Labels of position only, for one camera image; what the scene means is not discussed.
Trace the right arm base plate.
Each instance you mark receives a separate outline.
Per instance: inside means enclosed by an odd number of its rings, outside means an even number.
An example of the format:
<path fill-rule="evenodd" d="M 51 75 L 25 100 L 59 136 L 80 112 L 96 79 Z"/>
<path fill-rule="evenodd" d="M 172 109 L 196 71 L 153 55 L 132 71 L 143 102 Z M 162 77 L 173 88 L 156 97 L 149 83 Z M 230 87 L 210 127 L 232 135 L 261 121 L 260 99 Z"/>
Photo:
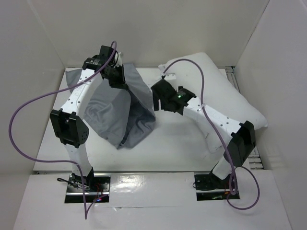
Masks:
<path fill-rule="evenodd" d="M 213 174 L 195 174 L 193 188 L 196 190 L 197 201 L 215 201 L 229 199 L 240 199 L 239 193 L 230 194 L 228 175 L 224 180 L 220 180 Z"/>

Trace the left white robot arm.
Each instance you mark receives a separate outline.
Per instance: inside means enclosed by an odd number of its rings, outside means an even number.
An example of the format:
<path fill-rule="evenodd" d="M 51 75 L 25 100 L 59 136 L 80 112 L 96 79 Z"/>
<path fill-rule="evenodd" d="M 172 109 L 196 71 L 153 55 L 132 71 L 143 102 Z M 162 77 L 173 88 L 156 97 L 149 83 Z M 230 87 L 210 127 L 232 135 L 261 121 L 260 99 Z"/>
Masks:
<path fill-rule="evenodd" d="M 120 53 L 116 42 L 111 46 L 101 46 L 99 54 L 87 58 L 82 66 L 76 87 L 59 110 L 52 110 L 50 120 L 55 132 L 68 152 L 72 167 L 72 178 L 84 191 L 95 186 L 94 170 L 88 160 L 85 143 L 89 137 L 89 128 L 83 121 L 86 107 L 97 87 L 107 80 L 115 89 L 128 89 Z"/>

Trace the grey pillowcase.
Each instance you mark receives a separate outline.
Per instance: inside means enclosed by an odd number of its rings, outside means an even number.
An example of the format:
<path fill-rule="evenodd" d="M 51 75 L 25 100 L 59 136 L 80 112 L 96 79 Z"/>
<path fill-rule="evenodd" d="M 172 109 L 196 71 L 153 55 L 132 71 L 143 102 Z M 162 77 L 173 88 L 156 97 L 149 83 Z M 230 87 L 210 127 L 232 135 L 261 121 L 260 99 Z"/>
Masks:
<path fill-rule="evenodd" d="M 153 95 L 135 66 L 123 65 L 128 89 L 115 89 L 103 80 L 96 88 L 83 119 L 116 149 L 132 149 L 154 130 Z"/>

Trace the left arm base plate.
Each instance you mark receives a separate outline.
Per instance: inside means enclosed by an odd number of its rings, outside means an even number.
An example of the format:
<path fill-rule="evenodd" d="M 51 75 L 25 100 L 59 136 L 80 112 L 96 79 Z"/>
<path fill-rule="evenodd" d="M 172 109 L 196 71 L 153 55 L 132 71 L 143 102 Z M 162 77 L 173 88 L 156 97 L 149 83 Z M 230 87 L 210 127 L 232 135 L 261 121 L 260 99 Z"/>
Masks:
<path fill-rule="evenodd" d="M 70 175 L 68 179 L 58 178 L 57 181 L 67 184 L 65 194 L 65 204 L 83 203 L 82 184 L 75 182 Z M 92 203 L 95 199 L 97 203 L 109 202 L 111 175 L 96 173 L 94 174 L 94 184 L 85 186 L 86 203 Z"/>

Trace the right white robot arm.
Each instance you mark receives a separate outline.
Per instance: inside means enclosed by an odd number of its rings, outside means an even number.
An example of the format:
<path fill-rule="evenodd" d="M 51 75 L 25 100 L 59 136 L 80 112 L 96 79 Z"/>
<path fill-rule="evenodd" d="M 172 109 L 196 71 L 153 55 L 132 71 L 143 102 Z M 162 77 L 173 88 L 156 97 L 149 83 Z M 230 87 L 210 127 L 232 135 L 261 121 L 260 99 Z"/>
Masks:
<path fill-rule="evenodd" d="M 225 142 L 224 154 L 209 174 L 199 175 L 195 188 L 201 191 L 222 189 L 229 180 L 232 168 L 244 164 L 256 146 L 255 130 L 251 122 L 233 120 L 210 106 L 201 103 L 193 92 L 179 87 L 177 90 L 161 79 L 151 87 L 154 110 L 164 110 L 194 120 L 205 133 L 212 130 L 219 143 Z"/>

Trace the white pillow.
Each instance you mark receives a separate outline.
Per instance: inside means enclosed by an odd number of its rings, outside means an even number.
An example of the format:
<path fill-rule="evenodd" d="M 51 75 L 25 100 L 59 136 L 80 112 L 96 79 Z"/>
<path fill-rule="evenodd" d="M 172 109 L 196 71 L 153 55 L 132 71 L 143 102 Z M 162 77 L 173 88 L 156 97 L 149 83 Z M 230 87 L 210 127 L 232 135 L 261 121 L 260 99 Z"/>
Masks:
<path fill-rule="evenodd" d="M 202 70 L 205 79 L 203 95 L 205 104 L 233 120 L 241 123 L 250 121 L 255 130 L 268 126 L 264 115 L 239 93 L 206 53 L 195 53 L 183 58 L 194 61 L 199 67 L 188 61 L 180 61 L 172 65 L 171 63 L 176 61 L 173 59 L 160 64 L 158 68 L 161 72 L 166 70 L 167 73 L 174 73 L 176 76 L 174 83 L 193 92 L 198 97 L 201 96 L 200 71 Z"/>

